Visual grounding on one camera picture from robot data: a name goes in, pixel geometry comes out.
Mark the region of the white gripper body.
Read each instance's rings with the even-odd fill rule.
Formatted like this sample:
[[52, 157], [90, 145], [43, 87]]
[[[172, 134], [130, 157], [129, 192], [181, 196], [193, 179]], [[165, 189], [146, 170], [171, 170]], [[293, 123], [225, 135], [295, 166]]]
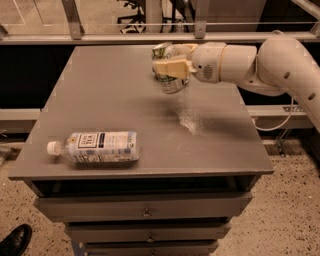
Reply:
[[201, 82], [218, 83], [219, 64], [225, 43], [208, 42], [199, 45], [192, 53], [192, 65], [196, 69], [194, 77]]

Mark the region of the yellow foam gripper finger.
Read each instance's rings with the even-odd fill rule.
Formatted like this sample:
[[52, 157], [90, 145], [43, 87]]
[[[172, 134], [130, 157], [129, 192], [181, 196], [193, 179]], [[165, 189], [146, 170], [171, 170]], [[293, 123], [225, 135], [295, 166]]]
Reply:
[[186, 79], [197, 70], [192, 61], [185, 55], [178, 55], [170, 59], [155, 60], [152, 63], [154, 72], [158, 75], [167, 75], [178, 79]]
[[174, 44], [175, 55], [185, 55], [186, 57], [191, 57], [193, 52], [198, 47], [198, 44]]

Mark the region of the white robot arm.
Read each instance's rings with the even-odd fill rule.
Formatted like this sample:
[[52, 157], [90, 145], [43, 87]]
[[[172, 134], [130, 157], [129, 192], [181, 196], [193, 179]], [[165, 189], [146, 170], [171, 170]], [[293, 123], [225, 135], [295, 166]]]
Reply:
[[296, 39], [278, 32], [260, 47], [223, 42], [175, 44], [167, 57], [155, 57], [153, 71], [179, 80], [228, 82], [266, 96], [289, 94], [320, 130], [320, 67]]

